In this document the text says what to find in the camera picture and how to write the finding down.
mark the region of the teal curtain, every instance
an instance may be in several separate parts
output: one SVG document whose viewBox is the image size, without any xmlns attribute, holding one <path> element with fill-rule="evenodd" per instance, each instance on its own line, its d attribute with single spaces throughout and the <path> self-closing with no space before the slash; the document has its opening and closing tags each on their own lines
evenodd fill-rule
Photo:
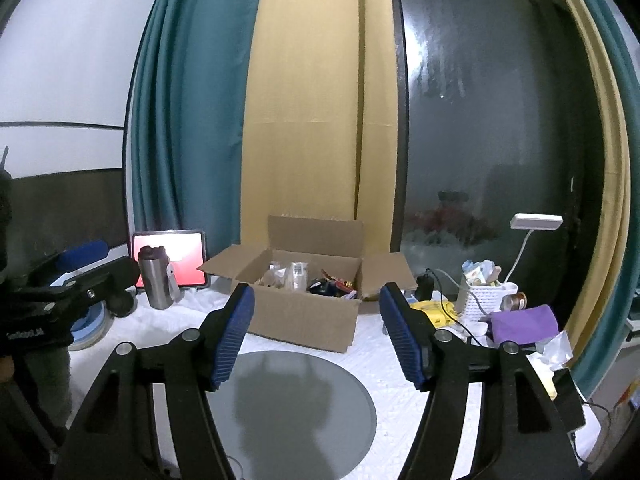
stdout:
<svg viewBox="0 0 640 480">
<path fill-rule="evenodd" d="M 132 100 L 136 230 L 240 237 L 244 94 L 259 0 L 156 0 Z"/>
<path fill-rule="evenodd" d="M 631 163 L 629 232 L 618 282 L 593 336 L 572 367 L 578 387 L 590 396 L 624 341 L 625 321 L 640 276 L 640 88 L 624 37 L 606 0 L 584 1 L 598 26 L 620 88 Z"/>
</svg>

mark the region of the cardboard box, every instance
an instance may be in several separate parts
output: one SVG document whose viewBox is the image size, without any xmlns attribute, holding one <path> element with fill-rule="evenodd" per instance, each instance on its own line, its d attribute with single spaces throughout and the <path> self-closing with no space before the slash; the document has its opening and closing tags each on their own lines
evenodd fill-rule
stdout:
<svg viewBox="0 0 640 480">
<path fill-rule="evenodd" d="M 255 285 L 272 261 L 307 262 L 310 272 L 324 269 L 342 280 L 352 280 L 358 296 L 365 299 L 376 298 L 386 282 L 396 282 L 404 289 L 417 286 L 402 254 L 362 256 L 360 221 L 270 216 L 268 231 L 269 247 L 234 245 L 199 267 L 208 274 L 231 278 L 233 287 L 239 282 L 253 286 L 251 333 L 334 352 L 346 352 L 353 342 L 361 300 Z"/>
</svg>

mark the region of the red screen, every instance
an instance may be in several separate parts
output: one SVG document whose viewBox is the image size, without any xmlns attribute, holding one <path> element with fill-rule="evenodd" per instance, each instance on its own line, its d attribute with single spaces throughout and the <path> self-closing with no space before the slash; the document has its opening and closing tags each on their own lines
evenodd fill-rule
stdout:
<svg viewBox="0 0 640 480">
<path fill-rule="evenodd" d="M 138 260 L 138 251 L 149 245 L 151 247 L 163 246 L 166 255 L 174 266 L 175 279 L 181 286 L 205 285 L 204 272 L 197 267 L 204 263 L 202 257 L 201 233 L 162 233 L 157 235 L 133 235 L 133 259 Z M 142 276 L 137 287 L 142 288 Z"/>
</svg>

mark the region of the white plastic basket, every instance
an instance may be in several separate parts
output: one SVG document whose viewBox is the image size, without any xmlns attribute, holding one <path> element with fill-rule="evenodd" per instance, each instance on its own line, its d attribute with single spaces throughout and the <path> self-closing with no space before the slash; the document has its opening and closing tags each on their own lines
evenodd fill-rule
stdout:
<svg viewBox="0 0 640 480">
<path fill-rule="evenodd" d="M 487 314 L 500 310 L 502 298 L 518 291 L 518 286 L 515 283 L 507 282 L 500 286 L 469 286 L 464 278 L 460 282 L 460 287 L 460 293 L 456 300 L 456 311 L 469 321 L 480 321 L 486 316 L 478 307 L 478 302 L 468 293 L 468 290 L 476 295 L 482 309 Z"/>
</svg>

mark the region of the purple pouch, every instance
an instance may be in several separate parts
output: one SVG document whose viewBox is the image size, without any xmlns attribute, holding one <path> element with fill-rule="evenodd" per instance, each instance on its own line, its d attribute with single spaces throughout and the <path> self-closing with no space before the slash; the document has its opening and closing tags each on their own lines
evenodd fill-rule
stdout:
<svg viewBox="0 0 640 480">
<path fill-rule="evenodd" d="M 494 342 L 513 341 L 519 345 L 535 343 L 560 332 L 556 316 L 548 305 L 525 310 L 494 312 L 491 314 Z"/>
</svg>

